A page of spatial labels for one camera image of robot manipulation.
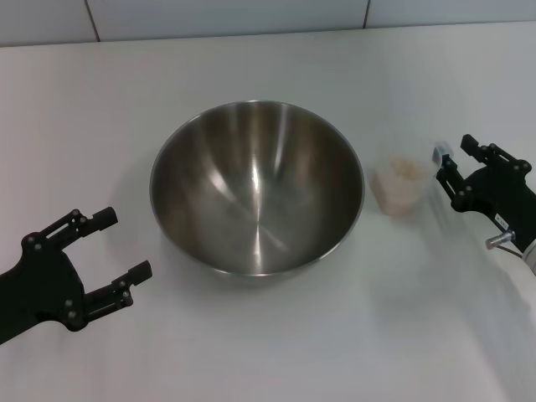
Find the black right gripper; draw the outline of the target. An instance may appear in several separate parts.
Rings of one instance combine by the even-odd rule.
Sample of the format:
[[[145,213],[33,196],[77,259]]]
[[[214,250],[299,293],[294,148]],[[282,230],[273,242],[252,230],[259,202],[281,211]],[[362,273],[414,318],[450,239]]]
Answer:
[[[462,137],[461,149],[485,166],[463,178],[448,154],[441,157],[435,178],[451,207],[485,215],[502,232],[511,230],[515,247],[526,250],[535,241],[535,193],[525,179],[532,166],[495,143],[480,145],[470,134]]]

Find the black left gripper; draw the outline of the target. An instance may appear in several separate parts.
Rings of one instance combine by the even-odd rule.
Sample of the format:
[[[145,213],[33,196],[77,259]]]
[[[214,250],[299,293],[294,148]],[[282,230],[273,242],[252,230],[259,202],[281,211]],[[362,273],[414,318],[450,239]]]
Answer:
[[[112,207],[91,218],[73,209],[39,233],[26,235],[18,263],[1,274],[1,332],[23,333],[48,321],[78,332],[89,322],[130,307],[131,287],[152,277],[147,260],[110,285],[85,294],[82,281],[64,252],[76,240],[117,222]]]

